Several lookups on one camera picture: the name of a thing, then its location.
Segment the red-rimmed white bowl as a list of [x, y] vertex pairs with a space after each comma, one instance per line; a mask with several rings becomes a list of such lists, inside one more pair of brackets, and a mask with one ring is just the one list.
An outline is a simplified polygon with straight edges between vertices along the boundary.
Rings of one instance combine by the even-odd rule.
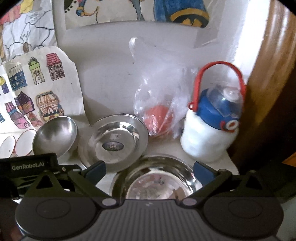
[[15, 153], [16, 148], [16, 139], [14, 136], [7, 137], [0, 147], [0, 158], [6, 159], [6, 158], [13, 158], [16, 157]]
[[30, 129], [19, 136], [15, 146], [15, 153], [18, 157], [28, 156], [33, 151], [33, 141], [36, 133], [36, 130]]

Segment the steel bowl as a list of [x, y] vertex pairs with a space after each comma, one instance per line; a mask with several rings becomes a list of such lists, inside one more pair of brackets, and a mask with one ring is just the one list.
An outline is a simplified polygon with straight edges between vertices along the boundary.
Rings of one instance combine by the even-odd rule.
[[75, 121], [68, 116], [58, 116], [38, 129], [32, 148], [35, 155], [55, 153], [60, 158], [74, 150], [77, 139]]

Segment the small steel plate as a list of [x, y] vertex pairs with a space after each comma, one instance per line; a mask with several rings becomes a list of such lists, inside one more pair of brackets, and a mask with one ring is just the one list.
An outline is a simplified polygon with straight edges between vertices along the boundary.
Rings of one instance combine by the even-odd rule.
[[132, 165], [146, 150], [149, 133], [131, 114], [114, 114], [86, 128], [78, 143], [78, 155], [86, 168], [104, 161], [107, 173]]

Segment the white blue water bottle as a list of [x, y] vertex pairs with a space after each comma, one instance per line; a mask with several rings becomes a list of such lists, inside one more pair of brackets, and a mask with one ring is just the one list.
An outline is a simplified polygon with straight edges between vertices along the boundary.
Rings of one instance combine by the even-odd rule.
[[[239, 87], [223, 82], [201, 90], [204, 73], [215, 65], [231, 68], [237, 75]], [[243, 75], [235, 65], [215, 61], [203, 66], [196, 75], [193, 99], [188, 104], [180, 138], [183, 150], [204, 163], [220, 159], [238, 135], [245, 94]]]

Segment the red ball in bag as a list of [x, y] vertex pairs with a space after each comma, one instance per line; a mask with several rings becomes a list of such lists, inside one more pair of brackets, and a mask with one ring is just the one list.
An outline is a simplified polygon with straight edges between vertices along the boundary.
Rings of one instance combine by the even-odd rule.
[[173, 114], [167, 106], [156, 105], [144, 113], [144, 123], [150, 136], [160, 136], [167, 133], [173, 121]]

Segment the colourful houses drawing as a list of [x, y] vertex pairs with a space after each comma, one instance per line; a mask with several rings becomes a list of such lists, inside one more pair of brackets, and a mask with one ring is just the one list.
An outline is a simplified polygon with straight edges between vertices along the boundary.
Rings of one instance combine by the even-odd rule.
[[1, 133], [36, 130], [59, 116], [89, 123], [74, 62], [58, 47], [45, 47], [1, 65]]

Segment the clear plastic bag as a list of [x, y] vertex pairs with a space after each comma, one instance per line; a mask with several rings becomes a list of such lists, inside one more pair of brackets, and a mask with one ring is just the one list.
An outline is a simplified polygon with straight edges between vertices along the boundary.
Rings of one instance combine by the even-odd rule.
[[128, 46], [141, 73], [140, 85], [134, 95], [134, 114], [144, 122], [144, 113], [149, 108], [167, 106], [173, 114], [170, 130], [164, 135], [151, 137], [160, 140], [179, 137], [198, 68], [185, 63], [177, 53], [140, 37], [131, 38]]

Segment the child figure drawing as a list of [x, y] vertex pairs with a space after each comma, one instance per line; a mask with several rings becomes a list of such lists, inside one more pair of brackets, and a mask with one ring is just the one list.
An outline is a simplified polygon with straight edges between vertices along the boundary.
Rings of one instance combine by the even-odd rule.
[[20, 1], [1, 18], [1, 64], [56, 45], [52, 1]]

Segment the teddy bear drawing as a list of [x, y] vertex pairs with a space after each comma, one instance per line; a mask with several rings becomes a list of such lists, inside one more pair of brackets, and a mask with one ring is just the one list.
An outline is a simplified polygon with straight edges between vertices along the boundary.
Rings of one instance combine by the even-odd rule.
[[115, 22], [174, 23], [197, 29], [196, 48], [216, 42], [225, 1], [53, 1], [57, 31]]

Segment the brown wooden door frame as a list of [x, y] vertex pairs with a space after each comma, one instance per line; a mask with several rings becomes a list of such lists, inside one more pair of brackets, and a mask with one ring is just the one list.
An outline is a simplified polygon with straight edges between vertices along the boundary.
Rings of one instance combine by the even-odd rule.
[[250, 154], [294, 66], [295, 15], [280, 1], [271, 1], [263, 42], [248, 79], [240, 131], [228, 149], [235, 164]]

